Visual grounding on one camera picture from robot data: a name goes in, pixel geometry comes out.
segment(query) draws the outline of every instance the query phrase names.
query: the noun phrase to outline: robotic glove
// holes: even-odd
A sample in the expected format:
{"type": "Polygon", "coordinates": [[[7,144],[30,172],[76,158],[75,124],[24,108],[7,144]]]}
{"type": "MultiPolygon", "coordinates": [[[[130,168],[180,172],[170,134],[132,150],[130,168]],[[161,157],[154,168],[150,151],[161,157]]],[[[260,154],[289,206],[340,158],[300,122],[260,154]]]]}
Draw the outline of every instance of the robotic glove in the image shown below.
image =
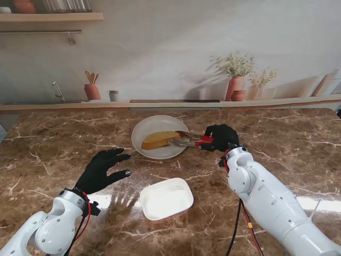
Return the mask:
{"type": "Polygon", "coordinates": [[[107,176],[107,171],[117,162],[130,158],[130,155],[122,154],[123,150],[122,148],[117,148],[98,152],[88,163],[74,188],[87,194],[92,194],[118,180],[129,177],[131,175],[130,170],[115,172],[107,176]]]}
{"type": "Polygon", "coordinates": [[[201,148],[207,151],[215,151],[218,149],[225,152],[232,146],[239,146],[239,138],[237,132],[226,124],[212,125],[206,128],[205,136],[213,137],[213,142],[202,144],[201,148]]]}

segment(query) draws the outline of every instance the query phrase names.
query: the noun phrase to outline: white flowers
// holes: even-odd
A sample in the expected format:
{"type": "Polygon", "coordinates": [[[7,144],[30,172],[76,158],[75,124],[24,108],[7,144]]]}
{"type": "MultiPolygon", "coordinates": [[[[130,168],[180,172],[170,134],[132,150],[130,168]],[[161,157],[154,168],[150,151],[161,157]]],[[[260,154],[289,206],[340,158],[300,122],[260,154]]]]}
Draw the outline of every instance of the white flowers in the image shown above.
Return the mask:
{"type": "Polygon", "coordinates": [[[230,76],[246,76],[254,69],[254,57],[240,56],[239,51],[230,53],[226,58],[217,58],[216,60],[218,70],[230,76]]]}
{"type": "Polygon", "coordinates": [[[265,84],[273,80],[277,76],[277,70],[271,70],[270,68],[264,69],[261,75],[252,72],[250,74],[251,83],[254,86],[263,87],[265,84]]]}

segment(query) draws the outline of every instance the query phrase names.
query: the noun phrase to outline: brown marble surface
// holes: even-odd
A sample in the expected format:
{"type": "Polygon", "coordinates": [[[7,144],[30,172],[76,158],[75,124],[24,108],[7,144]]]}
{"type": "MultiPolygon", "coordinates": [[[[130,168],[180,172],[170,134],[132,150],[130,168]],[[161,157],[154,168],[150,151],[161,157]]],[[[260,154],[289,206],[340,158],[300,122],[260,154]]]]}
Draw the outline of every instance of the brown marble surface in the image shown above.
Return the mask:
{"type": "MultiPolygon", "coordinates": [[[[232,126],[255,160],[296,193],[307,212],[322,199],[314,222],[341,244],[341,120],[327,109],[272,109],[21,116],[0,145],[0,248],[32,214],[48,212],[52,199],[75,184],[99,150],[124,147],[133,158],[113,171],[130,169],[132,176],[91,196],[102,212],[92,217],[71,255],[225,255],[238,198],[217,166],[222,153],[187,148],[164,161],[141,156],[132,146],[132,130],[156,114],[177,117],[198,133],[207,125],[232,126]],[[174,177],[187,181],[194,205],[173,218],[149,221],[140,191],[174,177]]],[[[264,255],[283,254],[274,238],[254,227],[264,255]]],[[[257,255],[243,216],[230,255],[257,255]]]]}

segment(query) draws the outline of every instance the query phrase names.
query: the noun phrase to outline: terracotta vase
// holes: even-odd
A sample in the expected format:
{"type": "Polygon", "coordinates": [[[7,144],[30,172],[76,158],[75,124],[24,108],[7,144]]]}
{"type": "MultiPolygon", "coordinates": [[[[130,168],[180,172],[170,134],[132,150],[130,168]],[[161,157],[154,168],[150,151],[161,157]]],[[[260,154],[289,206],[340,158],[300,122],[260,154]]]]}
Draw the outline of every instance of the terracotta vase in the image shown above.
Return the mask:
{"type": "Polygon", "coordinates": [[[98,91],[98,88],[94,84],[85,84],[84,85],[84,91],[86,93],[88,100],[100,100],[100,92],[98,91]]]}
{"type": "Polygon", "coordinates": [[[245,99],[245,94],[246,94],[246,91],[233,91],[231,95],[231,100],[242,101],[243,99],[245,99]]]}
{"type": "Polygon", "coordinates": [[[231,96],[234,91],[242,91],[245,85],[244,76],[233,76],[229,81],[228,91],[226,92],[226,101],[231,101],[231,96]]]}
{"type": "Polygon", "coordinates": [[[13,0],[15,8],[23,14],[35,14],[37,10],[31,0],[13,0]]]}

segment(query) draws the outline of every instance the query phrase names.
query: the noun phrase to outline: toast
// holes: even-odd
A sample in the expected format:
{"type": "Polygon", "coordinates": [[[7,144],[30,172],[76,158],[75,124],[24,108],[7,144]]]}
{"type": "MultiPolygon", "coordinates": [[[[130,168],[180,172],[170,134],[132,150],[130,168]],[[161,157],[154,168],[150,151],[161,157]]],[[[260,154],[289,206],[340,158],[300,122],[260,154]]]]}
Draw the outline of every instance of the toast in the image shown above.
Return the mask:
{"type": "Polygon", "coordinates": [[[168,140],[179,139],[181,136],[177,132],[156,132],[149,134],[142,142],[141,148],[144,150],[156,149],[168,145],[168,140]]]}

